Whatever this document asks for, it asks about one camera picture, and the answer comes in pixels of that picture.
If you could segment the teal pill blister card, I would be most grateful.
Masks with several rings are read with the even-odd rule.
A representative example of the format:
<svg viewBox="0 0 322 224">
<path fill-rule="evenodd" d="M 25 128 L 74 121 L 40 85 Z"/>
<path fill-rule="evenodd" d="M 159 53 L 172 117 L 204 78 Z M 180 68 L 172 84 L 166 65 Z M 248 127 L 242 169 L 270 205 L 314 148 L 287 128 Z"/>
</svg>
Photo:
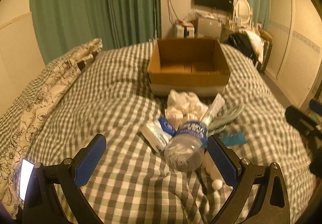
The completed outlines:
<svg viewBox="0 0 322 224">
<path fill-rule="evenodd" d="M 219 136 L 219 138 L 226 147 L 245 145 L 247 143 L 243 132 L 236 132 L 234 134 L 222 134 Z"/>
</svg>

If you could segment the white toothpaste tube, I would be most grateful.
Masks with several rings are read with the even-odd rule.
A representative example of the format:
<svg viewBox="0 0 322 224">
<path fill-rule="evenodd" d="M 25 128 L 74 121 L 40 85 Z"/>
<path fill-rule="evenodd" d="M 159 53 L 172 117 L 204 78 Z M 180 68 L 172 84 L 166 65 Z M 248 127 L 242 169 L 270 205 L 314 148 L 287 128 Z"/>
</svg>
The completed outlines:
<svg viewBox="0 0 322 224">
<path fill-rule="evenodd" d="M 204 113 L 201 122 L 205 125 L 209 125 L 213 119 L 218 115 L 219 111 L 225 104 L 225 99 L 223 96 L 218 93 L 212 102 L 212 104 L 209 106 L 208 110 Z"/>
</svg>

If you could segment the clear plastic water bottle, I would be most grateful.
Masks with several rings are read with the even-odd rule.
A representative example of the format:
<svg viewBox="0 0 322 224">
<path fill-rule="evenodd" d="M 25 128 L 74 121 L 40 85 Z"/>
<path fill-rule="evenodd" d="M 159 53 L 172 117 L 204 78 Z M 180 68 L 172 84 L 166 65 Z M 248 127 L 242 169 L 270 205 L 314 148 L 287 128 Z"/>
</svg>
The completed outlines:
<svg viewBox="0 0 322 224">
<path fill-rule="evenodd" d="M 207 142 L 207 128 L 202 122 L 185 122 L 164 149 L 170 168 L 176 171 L 195 171 L 201 166 Z"/>
</svg>

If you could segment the white cloth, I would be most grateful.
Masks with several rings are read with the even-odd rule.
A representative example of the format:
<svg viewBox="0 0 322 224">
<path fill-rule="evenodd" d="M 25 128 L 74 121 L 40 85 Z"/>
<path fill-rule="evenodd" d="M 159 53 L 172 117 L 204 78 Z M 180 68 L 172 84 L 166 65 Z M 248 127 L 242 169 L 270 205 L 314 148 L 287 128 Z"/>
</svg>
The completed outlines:
<svg viewBox="0 0 322 224">
<path fill-rule="evenodd" d="M 168 95 L 165 118 L 178 130 L 190 120 L 200 120 L 208 110 L 208 105 L 200 101 L 194 92 L 176 92 L 172 89 Z"/>
</svg>

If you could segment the blue white tissue pack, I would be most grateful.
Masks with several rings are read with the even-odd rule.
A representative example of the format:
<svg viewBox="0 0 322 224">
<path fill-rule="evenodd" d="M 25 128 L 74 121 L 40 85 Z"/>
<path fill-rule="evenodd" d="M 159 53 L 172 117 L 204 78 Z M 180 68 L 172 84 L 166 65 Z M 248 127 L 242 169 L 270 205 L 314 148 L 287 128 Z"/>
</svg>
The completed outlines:
<svg viewBox="0 0 322 224">
<path fill-rule="evenodd" d="M 161 117 L 157 120 L 146 123 L 141 128 L 141 133 L 153 150 L 156 153 L 160 153 L 176 134 L 176 129 L 165 117 Z"/>
</svg>

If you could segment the glowing phone screen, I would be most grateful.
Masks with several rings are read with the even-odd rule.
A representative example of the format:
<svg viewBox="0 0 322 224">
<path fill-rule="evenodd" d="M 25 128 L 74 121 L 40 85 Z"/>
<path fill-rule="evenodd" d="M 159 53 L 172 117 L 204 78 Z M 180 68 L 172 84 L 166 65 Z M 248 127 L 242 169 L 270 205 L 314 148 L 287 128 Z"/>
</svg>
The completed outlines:
<svg viewBox="0 0 322 224">
<path fill-rule="evenodd" d="M 20 199 L 22 199 L 23 201 L 26 198 L 28 183 L 33 169 L 34 169 L 33 163 L 27 161 L 26 159 L 22 160 L 19 195 L 20 195 Z"/>
</svg>

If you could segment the white ball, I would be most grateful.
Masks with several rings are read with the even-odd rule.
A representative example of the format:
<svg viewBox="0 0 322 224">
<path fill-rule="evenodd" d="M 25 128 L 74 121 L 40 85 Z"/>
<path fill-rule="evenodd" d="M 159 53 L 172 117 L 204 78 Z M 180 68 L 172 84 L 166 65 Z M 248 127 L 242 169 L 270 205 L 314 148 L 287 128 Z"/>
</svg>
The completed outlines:
<svg viewBox="0 0 322 224">
<path fill-rule="evenodd" d="M 223 181 L 221 179 L 215 179 L 212 182 L 212 187 L 216 191 L 220 190 L 223 187 Z"/>
</svg>

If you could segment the white wardrobe sliding doors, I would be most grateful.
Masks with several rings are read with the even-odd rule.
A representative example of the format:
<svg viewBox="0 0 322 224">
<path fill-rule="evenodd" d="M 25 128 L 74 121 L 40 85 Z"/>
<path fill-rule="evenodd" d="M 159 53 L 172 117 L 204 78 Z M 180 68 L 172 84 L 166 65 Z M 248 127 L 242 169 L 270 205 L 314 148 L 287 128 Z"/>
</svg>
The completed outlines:
<svg viewBox="0 0 322 224">
<path fill-rule="evenodd" d="M 289 101 L 301 107 L 317 88 L 321 18 L 311 0 L 270 0 L 273 35 L 266 71 Z"/>
</svg>

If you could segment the green checkered bed cover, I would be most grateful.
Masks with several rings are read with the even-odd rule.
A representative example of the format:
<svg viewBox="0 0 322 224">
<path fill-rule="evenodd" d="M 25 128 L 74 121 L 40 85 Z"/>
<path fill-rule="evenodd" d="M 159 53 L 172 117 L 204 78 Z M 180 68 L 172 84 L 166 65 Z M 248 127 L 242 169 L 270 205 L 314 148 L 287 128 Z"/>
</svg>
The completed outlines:
<svg viewBox="0 0 322 224">
<path fill-rule="evenodd" d="M 300 134 L 285 119 L 250 59 L 218 49 L 230 70 L 225 90 L 210 100 L 193 92 L 154 96 L 147 67 L 154 43 L 103 50 L 100 39 L 53 60 L 1 118 L 1 204 L 16 217 L 21 167 L 55 165 L 95 137 L 99 162 L 81 169 L 77 184 L 103 223 L 210 223 L 233 183 L 209 164 L 212 133 L 254 165 L 278 163 L 290 221 L 315 188 Z"/>
</svg>

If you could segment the chair with dark clothes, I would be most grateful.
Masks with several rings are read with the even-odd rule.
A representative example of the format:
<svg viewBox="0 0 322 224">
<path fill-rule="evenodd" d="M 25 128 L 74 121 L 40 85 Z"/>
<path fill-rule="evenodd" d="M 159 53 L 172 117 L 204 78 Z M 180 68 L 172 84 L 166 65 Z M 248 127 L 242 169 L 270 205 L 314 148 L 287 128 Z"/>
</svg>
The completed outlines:
<svg viewBox="0 0 322 224">
<path fill-rule="evenodd" d="M 257 70 L 264 74 L 272 51 L 272 41 L 251 31 L 231 32 L 224 30 L 220 41 L 250 58 Z"/>
</svg>

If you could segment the brown cardboard box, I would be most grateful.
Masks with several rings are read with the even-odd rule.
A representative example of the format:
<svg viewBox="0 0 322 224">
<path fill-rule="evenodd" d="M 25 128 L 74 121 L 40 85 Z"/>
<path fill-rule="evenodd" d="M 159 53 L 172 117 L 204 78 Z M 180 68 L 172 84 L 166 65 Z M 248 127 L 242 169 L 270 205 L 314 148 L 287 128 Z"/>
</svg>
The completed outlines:
<svg viewBox="0 0 322 224">
<path fill-rule="evenodd" d="M 215 97 L 224 92 L 230 77 L 221 44 L 213 38 L 157 40 L 147 73 L 156 96 L 167 96 L 173 89 Z"/>
</svg>

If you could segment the white oval vanity mirror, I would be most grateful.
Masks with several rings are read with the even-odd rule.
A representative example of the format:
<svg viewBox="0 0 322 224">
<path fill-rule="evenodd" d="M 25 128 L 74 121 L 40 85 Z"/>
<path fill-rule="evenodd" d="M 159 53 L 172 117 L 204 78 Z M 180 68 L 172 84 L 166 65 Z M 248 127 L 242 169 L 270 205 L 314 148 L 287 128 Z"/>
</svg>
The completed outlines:
<svg viewBox="0 0 322 224">
<path fill-rule="evenodd" d="M 237 0 L 234 6 L 233 21 L 238 27 L 251 25 L 253 11 L 247 0 Z"/>
</svg>

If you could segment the small grey refrigerator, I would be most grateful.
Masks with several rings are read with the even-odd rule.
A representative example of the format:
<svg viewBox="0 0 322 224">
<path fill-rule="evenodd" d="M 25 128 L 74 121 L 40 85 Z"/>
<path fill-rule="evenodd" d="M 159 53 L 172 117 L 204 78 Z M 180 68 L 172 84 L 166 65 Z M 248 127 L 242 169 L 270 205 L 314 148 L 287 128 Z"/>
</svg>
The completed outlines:
<svg viewBox="0 0 322 224">
<path fill-rule="evenodd" d="M 198 38 L 213 37 L 221 35 L 222 23 L 217 19 L 198 17 L 196 19 L 196 36 Z"/>
</svg>

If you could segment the white suitcase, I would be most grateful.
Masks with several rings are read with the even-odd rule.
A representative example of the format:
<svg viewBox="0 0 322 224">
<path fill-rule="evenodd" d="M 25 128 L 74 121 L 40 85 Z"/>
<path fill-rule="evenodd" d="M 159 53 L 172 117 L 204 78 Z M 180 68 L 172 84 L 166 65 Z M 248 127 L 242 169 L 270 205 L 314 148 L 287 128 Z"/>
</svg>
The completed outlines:
<svg viewBox="0 0 322 224">
<path fill-rule="evenodd" d="M 174 36 L 176 38 L 194 38 L 195 37 L 194 26 L 175 25 Z"/>
</svg>

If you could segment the large green curtain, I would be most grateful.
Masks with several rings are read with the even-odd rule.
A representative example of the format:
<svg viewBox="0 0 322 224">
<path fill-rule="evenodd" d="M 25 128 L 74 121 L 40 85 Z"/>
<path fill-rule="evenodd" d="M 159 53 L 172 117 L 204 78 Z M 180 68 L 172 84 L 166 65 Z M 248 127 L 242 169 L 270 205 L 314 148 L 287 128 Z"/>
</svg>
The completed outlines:
<svg viewBox="0 0 322 224">
<path fill-rule="evenodd" d="M 160 0 L 29 0 L 45 63 L 101 38 L 105 50 L 161 35 Z"/>
</svg>

